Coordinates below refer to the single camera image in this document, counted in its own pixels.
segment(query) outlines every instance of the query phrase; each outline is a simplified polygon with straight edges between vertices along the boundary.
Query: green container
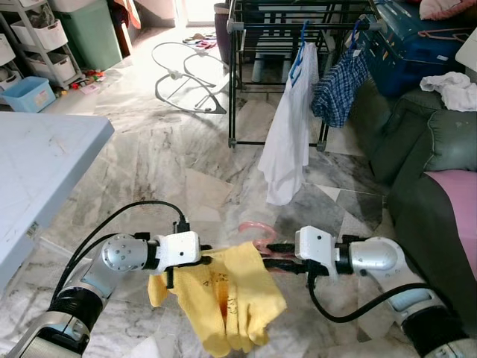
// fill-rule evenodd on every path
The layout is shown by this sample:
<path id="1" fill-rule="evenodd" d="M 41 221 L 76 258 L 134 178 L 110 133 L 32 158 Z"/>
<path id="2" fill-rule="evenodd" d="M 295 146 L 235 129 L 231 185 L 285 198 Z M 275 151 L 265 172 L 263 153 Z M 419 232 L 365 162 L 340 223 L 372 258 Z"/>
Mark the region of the green container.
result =
<path id="1" fill-rule="evenodd" d="M 122 60 L 106 0 L 97 0 L 72 13 L 55 13 L 80 67 L 104 71 Z"/>

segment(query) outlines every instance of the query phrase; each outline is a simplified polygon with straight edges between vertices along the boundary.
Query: pink cushion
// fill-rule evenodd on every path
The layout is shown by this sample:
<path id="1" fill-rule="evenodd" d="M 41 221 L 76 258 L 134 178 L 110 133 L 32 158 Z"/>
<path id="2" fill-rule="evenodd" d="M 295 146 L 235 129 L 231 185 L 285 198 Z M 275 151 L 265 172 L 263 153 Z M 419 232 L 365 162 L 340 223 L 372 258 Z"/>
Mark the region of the pink cushion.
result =
<path id="1" fill-rule="evenodd" d="M 465 170 L 426 172 L 446 192 L 470 268 L 477 280 L 477 173 Z"/>
<path id="2" fill-rule="evenodd" d="M 477 4 L 477 0 L 422 0 L 419 14 L 422 20 L 448 19 L 474 4 Z"/>

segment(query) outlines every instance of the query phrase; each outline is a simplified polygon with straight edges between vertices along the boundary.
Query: clothes hanger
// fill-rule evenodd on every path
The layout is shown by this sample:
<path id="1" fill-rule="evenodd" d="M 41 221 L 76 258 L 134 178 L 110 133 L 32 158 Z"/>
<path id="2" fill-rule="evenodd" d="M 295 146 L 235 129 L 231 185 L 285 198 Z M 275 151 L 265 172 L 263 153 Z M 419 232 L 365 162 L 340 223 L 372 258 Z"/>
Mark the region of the clothes hanger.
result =
<path id="1" fill-rule="evenodd" d="M 293 67 L 291 67 L 291 71 L 290 71 L 290 79 L 291 79 L 291 86 L 294 86 L 295 83 L 297 82 L 298 78 L 300 77 L 301 75 L 301 70 L 300 72 L 298 72 L 298 75 L 297 77 L 293 77 L 294 73 L 295 73 L 295 70 L 297 69 L 297 66 L 301 65 L 301 63 L 303 62 L 303 48 L 305 47 L 305 30 L 306 30 L 306 26 L 309 24 L 309 20 L 306 20 L 304 23 L 303 23 L 303 27 L 301 28 L 301 45 L 300 45 L 300 49 L 298 50 L 298 54 L 297 54 L 297 59 L 295 60 L 294 64 L 293 64 Z"/>

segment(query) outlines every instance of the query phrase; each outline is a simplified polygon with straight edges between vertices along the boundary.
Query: blue plastic basket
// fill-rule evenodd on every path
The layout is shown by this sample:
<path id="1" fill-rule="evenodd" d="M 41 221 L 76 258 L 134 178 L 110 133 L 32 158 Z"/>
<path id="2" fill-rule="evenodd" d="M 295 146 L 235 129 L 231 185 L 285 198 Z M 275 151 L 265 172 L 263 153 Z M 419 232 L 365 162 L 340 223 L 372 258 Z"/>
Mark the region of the blue plastic basket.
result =
<path id="1" fill-rule="evenodd" d="M 48 80 L 40 77 L 27 77 L 1 95 L 15 112 L 38 113 L 56 98 Z"/>

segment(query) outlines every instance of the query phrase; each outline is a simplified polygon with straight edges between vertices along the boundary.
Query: plaid shirt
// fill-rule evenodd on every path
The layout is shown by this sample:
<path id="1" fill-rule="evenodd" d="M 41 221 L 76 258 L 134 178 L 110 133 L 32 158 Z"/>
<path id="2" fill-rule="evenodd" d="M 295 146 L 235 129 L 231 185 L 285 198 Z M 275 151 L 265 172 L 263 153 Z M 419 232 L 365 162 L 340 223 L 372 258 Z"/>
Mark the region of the plaid shirt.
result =
<path id="1" fill-rule="evenodd" d="M 364 51 L 353 57 L 354 51 L 349 48 L 339 62 L 315 85 L 313 91 L 313 114 L 315 117 L 321 117 L 330 127 L 344 126 L 350 114 L 355 91 L 367 79 Z"/>

